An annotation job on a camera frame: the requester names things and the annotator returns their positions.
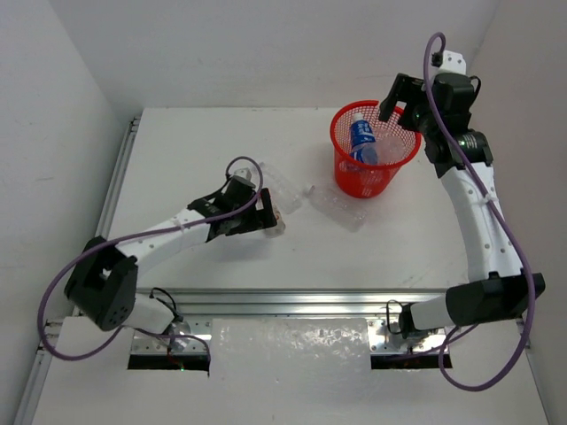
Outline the red cap small bottle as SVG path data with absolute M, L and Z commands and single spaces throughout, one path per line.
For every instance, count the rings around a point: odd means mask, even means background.
M 276 206 L 274 206 L 274 216 L 276 218 L 275 226 L 271 227 L 271 228 L 266 228 L 264 230 L 266 237 L 269 237 L 269 238 L 282 236 L 284 234 L 285 229 L 286 229 L 283 216 Z

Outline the blue label bottle front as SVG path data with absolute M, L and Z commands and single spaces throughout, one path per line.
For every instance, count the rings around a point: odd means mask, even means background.
M 351 152 L 360 150 L 375 141 L 376 138 L 369 122 L 361 112 L 355 112 L 350 125 Z

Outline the blue label bottle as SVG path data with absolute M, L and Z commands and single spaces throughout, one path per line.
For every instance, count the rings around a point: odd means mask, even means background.
M 369 122 L 361 112 L 355 112 L 350 125 L 351 152 L 360 150 L 375 141 L 376 138 Z
M 379 163 L 377 150 L 374 144 L 366 144 L 356 147 L 351 151 L 350 157 L 369 166 L 377 166 Z

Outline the clear bottle white cap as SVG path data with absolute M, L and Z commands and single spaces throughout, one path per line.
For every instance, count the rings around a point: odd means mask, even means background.
M 275 166 L 261 162 L 260 169 L 265 186 L 268 187 L 278 208 L 286 214 L 296 212 L 302 206 L 302 195 L 299 189 Z
M 307 185 L 303 193 L 316 211 L 349 232 L 358 232 L 366 222 L 366 211 L 329 184 Z

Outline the blue label bottle back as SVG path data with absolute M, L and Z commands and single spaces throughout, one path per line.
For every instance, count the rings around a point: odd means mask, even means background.
M 369 166 L 377 166 L 379 163 L 377 150 L 374 144 L 366 144 L 356 147 L 351 151 L 350 157 Z

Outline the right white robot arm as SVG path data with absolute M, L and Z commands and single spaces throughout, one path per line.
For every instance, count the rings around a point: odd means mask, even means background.
M 396 104 L 404 103 L 399 125 L 424 137 L 426 156 L 453 204 L 468 262 L 468 282 L 402 307 L 399 332 L 405 338 L 449 326 L 514 320 L 528 308 L 524 266 L 489 207 L 498 201 L 493 155 L 485 135 L 469 126 L 478 92 L 466 75 L 436 75 L 436 114 L 423 80 L 400 73 L 379 107 L 378 118 L 386 122 Z

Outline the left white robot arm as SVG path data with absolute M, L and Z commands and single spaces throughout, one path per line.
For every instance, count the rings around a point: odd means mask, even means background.
M 71 273 L 65 294 L 99 329 L 138 328 L 164 335 L 181 315 L 156 298 L 140 295 L 137 281 L 160 263 L 219 236 L 273 228 L 268 189 L 233 175 L 221 189 L 196 199 L 172 218 L 140 234 L 91 239 Z

